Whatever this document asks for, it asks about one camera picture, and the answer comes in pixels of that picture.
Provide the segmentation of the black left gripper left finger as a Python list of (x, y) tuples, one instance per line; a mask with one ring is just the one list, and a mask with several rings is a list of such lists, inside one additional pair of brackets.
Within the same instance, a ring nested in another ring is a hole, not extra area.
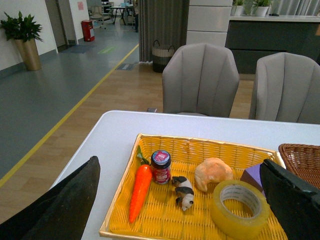
[(2, 240), (80, 240), (96, 199), (101, 167), (97, 156), (29, 206), (1, 223)]

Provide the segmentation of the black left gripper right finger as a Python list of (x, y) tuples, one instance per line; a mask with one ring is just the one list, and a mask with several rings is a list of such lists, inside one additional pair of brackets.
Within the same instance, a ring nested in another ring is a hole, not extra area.
[(320, 238), (320, 190), (270, 159), (259, 167), (270, 208), (289, 240)]

